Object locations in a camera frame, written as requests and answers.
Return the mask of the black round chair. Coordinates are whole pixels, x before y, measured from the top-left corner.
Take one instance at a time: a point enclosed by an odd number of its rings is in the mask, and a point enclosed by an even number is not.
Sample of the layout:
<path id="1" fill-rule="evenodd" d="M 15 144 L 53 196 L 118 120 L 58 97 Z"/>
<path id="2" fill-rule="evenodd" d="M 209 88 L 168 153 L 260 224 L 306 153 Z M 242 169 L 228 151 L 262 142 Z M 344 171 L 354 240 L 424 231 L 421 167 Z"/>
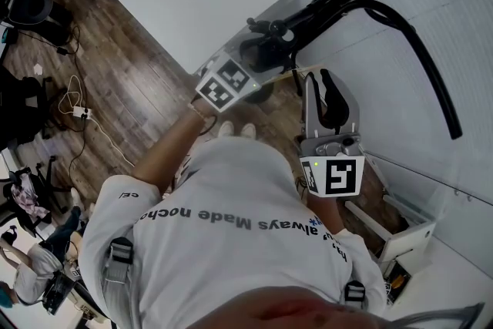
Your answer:
<path id="1" fill-rule="evenodd" d="M 8 21 L 13 25 L 37 25 L 49 17 L 52 7 L 53 0 L 13 0 Z"/>

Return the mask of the black tablet device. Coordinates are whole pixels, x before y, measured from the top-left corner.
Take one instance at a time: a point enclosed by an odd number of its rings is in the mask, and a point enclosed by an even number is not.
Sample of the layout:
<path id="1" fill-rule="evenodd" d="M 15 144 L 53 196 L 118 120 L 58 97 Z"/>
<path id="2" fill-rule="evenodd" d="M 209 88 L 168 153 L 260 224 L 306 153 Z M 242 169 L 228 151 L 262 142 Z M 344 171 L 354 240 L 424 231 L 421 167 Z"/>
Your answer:
<path id="1" fill-rule="evenodd" d="M 56 272 L 42 295 L 42 306 L 49 314 L 56 315 L 73 287 L 74 281 L 70 277 L 61 271 Z"/>

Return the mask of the person's chin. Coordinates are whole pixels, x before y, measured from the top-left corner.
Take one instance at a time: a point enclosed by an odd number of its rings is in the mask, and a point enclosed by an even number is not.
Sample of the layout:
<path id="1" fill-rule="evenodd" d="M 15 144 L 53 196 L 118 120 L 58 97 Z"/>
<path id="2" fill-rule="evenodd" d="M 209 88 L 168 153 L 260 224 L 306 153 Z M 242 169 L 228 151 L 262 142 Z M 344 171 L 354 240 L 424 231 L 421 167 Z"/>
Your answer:
<path id="1" fill-rule="evenodd" d="M 242 293 L 187 329 L 387 329 L 389 322 L 331 303 L 302 287 L 261 287 Z"/>

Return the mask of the black office chair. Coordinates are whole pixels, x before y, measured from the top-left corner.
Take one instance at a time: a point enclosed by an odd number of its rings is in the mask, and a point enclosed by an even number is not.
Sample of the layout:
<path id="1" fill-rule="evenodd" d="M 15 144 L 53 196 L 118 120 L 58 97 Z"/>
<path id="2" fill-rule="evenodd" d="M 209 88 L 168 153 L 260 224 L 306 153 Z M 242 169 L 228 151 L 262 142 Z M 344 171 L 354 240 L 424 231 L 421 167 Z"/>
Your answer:
<path id="1" fill-rule="evenodd" d="M 17 79 L 0 65 L 0 152 L 30 143 L 38 133 L 48 139 L 48 123 L 66 130 L 65 125 L 56 122 L 51 108 L 67 90 L 59 89 L 48 97 L 47 84 L 51 81 L 50 77 L 42 81 L 34 77 Z"/>

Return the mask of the person's right forearm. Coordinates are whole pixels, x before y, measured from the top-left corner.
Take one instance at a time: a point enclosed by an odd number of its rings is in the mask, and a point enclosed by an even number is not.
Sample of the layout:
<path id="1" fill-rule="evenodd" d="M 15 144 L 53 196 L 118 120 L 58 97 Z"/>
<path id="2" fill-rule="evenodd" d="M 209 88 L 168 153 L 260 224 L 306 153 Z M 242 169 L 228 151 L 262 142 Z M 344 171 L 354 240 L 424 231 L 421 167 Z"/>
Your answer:
<path id="1" fill-rule="evenodd" d="M 319 217 L 323 225 L 333 236 L 338 235 L 345 229 L 337 201 L 334 198 L 318 197 L 309 194 L 307 196 L 307 207 Z"/>

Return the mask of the white open floor box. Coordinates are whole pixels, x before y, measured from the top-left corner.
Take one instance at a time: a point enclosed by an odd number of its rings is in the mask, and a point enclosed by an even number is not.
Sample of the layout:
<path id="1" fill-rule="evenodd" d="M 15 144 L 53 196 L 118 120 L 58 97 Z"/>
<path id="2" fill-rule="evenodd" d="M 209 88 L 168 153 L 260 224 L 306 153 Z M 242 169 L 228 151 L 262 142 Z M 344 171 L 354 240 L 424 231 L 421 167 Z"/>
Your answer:
<path id="1" fill-rule="evenodd" d="M 428 217 L 421 215 L 410 206 L 396 200 L 393 196 L 385 194 L 383 201 L 395 208 L 400 216 L 410 224 L 406 230 L 392 233 L 355 203 L 346 201 L 344 204 L 359 221 L 384 241 L 383 250 L 377 258 L 377 263 L 382 270 L 386 264 L 389 264 L 400 255 L 413 250 L 422 251 L 428 245 L 436 226 L 434 219 L 430 220 Z"/>

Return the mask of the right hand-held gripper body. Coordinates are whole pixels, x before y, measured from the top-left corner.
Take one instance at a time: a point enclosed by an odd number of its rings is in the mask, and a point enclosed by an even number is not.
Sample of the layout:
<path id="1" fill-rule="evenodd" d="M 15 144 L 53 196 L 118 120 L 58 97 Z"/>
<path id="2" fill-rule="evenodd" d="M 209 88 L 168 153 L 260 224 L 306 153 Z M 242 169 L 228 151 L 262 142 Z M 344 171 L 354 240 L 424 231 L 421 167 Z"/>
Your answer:
<path id="1" fill-rule="evenodd" d="M 351 133 L 300 142 L 300 164 L 310 194 L 337 198 L 360 193 L 365 163 L 360 139 Z"/>

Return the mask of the white printed T-shirt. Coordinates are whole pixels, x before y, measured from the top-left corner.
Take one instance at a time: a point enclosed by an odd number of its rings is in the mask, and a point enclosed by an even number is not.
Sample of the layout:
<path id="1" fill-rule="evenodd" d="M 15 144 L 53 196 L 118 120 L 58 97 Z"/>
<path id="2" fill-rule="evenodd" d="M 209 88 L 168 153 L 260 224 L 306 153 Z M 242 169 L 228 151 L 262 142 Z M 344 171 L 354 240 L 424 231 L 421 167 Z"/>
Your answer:
<path id="1" fill-rule="evenodd" d="M 301 201 L 289 163 L 252 139 L 222 137 L 192 154 L 173 193 L 130 176 L 104 182 L 79 267 L 122 327 L 186 329 L 260 287 L 303 287 L 333 303 L 351 280 L 382 314 L 381 272 L 358 235 L 333 236 Z"/>

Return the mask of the small open box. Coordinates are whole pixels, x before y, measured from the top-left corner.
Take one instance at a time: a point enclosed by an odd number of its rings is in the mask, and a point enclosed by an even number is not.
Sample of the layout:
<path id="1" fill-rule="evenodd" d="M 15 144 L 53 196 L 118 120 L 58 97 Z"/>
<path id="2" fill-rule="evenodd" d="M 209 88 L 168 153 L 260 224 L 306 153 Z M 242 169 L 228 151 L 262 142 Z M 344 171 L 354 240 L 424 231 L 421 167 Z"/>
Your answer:
<path id="1" fill-rule="evenodd" d="M 387 303 L 392 305 L 400 297 L 411 275 L 397 262 L 394 261 L 384 273 L 384 280 L 387 290 Z"/>

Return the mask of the person's left forearm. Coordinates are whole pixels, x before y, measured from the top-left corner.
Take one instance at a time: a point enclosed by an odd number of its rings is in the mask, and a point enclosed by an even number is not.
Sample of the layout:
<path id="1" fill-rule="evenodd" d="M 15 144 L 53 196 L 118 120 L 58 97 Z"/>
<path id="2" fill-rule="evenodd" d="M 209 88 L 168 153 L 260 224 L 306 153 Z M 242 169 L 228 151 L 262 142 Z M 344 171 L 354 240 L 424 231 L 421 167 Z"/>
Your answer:
<path id="1" fill-rule="evenodd" d="M 200 107 L 199 102 L 189 104 L 184 114 L 134 166 L 132 177 L 165 193 L 210 117 L 211 112 Z"/>

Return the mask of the pink patterned cloth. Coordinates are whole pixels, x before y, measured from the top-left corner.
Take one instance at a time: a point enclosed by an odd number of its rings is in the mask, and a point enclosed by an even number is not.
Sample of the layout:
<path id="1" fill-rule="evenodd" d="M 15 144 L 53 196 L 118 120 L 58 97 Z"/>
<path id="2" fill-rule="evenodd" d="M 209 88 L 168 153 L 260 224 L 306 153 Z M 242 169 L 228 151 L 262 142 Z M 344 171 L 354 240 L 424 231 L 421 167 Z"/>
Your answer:
<path id="1" fill-rule="evenodd" d="M 29 175 L 27 173 L 23 173 L 18 178 L 20 184 L 14 183 L 11 187 L 13 200 L 29 215 L 31 220 L 43 220 L 50 214 L 50 210 L 40 205 L 38 195 L 35 192 Z"/>

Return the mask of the black swivel chair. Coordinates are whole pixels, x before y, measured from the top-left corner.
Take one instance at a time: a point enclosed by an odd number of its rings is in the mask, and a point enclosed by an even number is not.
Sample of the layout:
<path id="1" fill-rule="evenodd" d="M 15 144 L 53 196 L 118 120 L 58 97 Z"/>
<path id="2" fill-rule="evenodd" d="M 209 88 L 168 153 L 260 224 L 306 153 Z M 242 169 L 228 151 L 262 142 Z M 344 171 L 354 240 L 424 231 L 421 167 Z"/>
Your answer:
<path id="1" fill-rule="evenodd" d="M 44 176 L 42 174 L 42 164 L 37 163 L 35 166 L 35 172 L 33 173 L 29 167 L 15 172 L 9 171 L 6 179 L 0 179 L 0 192 L 3 193 L 3 197 L 6 200 L 7 211 L 12 212 L 18 220 L 20 227 L 28 233 L 35 234 L 36 228 L 41 224 L 50 224 L 52 222 L 52 211 L 58 210 L 61 214 L 68 211 L 67 206 L 63 206 L 56 198 L 56 193 L 68 193 L 70 187 L 60 187 L 52 185 L 52 165 L 57 160 L 55 156 L 50 156 L 47 167 L 47 173 Z M 37 219 L 31 220 L 29 215 L 21 209 L 12 198 L 11 187 L 15 184 L 20 184 L 19 176 L 23 173 L 29 175 L 30 180 L 34 186 L 35 192 L 38 195 L 38 201 L 41 206 L 50 210 L 50 214 L 43 220 Z"/>

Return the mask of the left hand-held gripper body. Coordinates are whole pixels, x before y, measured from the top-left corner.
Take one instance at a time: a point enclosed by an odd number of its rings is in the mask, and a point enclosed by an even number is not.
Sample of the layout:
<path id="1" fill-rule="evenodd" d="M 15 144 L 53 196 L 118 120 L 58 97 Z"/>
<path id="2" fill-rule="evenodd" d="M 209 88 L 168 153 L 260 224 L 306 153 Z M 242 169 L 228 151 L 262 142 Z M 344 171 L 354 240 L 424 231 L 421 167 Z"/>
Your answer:
<path id="1" fill-rule="evenodd" d="M 210 61 L 196 92 L 217 112 L 258 91 L 261 84 L 230 56 L 219 56 Z"/>

